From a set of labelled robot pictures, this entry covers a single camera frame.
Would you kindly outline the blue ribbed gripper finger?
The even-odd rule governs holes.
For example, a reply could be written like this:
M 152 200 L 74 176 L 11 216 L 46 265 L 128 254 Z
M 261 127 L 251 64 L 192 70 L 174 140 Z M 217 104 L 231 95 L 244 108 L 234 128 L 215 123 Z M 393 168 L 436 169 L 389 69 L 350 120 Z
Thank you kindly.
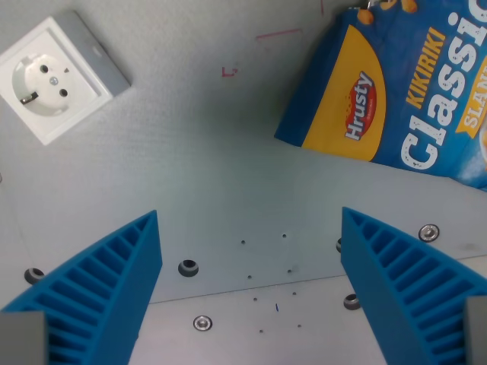
M 465 364 L 463 309 L 486 279 L 378 219 L 342 209 L 341 263 L 388 364 Z
M 127 364 L 162 268 L 156 211 L 73 256 L 3 308 L 42 312 L 50 364 Z

